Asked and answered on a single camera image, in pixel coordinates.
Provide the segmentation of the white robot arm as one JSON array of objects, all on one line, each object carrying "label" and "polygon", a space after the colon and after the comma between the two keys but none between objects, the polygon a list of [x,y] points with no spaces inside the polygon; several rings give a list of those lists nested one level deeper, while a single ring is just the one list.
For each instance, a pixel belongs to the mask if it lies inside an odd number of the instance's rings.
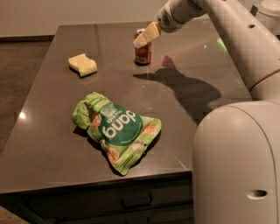
[{"label": "white robot arm", "polygon": [[251,101],[209,113],[192,152],[195,224],[280,224],[280,0],[168,0],[134,42],[145,46],[207,14]]}]

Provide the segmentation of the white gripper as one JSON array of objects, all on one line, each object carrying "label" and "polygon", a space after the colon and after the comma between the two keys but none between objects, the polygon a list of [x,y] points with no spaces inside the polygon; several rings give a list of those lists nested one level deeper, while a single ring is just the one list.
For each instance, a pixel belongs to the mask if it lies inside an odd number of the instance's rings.
[{"label": "white gripper", "polygon": [[133,44],[135,48],[147,46],[157,39],[162,30],[166,33],[176,32],[193,18],[205,12],[193,0],[169,0],[158,12],[157,21],[150,23],[141,32]]}]

